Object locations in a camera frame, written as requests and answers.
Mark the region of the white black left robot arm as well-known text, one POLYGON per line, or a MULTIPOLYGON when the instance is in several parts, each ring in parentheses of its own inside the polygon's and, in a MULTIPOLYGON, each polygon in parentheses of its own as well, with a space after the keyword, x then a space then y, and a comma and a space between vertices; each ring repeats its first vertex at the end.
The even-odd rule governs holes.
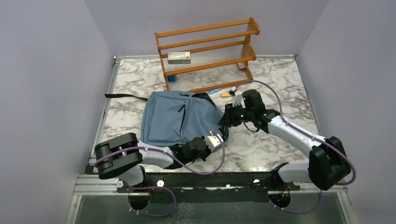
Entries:
POLYGON ((206 160, 223 143, 222 137, 213 131, 185 144, 167 147, 140 142, 135 133, 127 133, 96 145, 94 166, 98 170, 99 179, 117 177, 139 192, 147 185, 144 165, 169 170, 187 167, 196 160, 206 160))

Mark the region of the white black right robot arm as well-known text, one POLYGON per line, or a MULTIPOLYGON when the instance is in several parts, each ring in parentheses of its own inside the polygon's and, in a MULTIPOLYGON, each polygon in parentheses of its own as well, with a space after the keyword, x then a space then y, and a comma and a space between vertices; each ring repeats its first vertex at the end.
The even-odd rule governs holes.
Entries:
POLYGON ((219 125, 233 127, 246 122, 281 138, 309 159, 307 163, 284 163, 273 169, 269 183, 276 190, 281 190, 291 182, 313 183, 321 190, 328 190, 352 171, 338 138, 316 137, 291 122, 287 123, 280 112, 266 109, 257 90, 235 95, 233 102, 225 106, 219 125))

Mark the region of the blue student backpack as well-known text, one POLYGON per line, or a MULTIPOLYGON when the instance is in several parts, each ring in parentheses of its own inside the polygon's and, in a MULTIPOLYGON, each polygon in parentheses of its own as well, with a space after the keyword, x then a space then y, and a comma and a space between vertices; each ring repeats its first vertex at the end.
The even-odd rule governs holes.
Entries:
POLYGON ((224 113, 208 93, 155 91, 147 98, 125 93, 105 97, 144 102, 138 128, 131 131, 143 143, 158 147, 181 145, 210 131, 228 141, 229 129, 219 123, 224 113))

